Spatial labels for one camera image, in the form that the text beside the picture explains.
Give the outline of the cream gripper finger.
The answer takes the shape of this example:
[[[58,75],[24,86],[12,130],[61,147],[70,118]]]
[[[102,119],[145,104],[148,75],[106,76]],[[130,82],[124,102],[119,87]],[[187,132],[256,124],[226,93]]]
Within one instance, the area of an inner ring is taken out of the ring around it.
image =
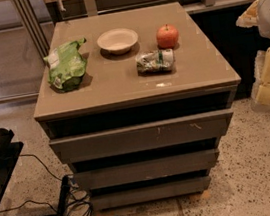
[[[252,88],[253,100],[257,104],[270,106],[270,85],[253,84]]]
[[[236,20],[238,27],[248,28],[258,25],[258,4],[259,1],[255,0]]]

